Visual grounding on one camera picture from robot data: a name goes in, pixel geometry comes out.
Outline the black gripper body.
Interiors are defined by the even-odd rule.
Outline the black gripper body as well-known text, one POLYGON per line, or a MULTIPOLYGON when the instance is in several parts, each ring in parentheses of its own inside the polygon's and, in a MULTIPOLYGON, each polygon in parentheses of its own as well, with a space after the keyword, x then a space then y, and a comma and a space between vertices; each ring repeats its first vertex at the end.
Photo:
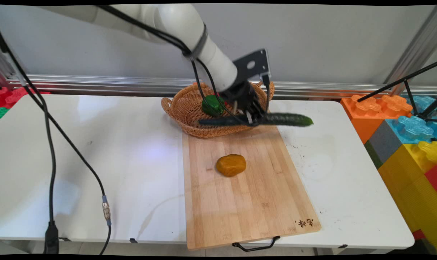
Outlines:
POLYGON ((243 81, 240 84, 228 88, 221 93, 221 97, 233 108, 243 113, 245 113, 248 105, 254 105, 254 102, 259 102, 258 94, 248 81, 243 81))

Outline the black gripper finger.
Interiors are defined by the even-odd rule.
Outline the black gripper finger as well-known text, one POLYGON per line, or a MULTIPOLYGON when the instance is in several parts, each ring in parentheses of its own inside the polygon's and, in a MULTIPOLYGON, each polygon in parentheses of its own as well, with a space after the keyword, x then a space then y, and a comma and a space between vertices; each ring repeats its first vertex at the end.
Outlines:
POLYGON ((254 125, 261 125, 266 122, 267 113, 261 107, 259 102, 254 102, 254 125))
POLYGON ((249 126, 257 125, 254 114, 255 114, 255 105, 248 105, 245 110, 245 115, 247 117, 249 126))

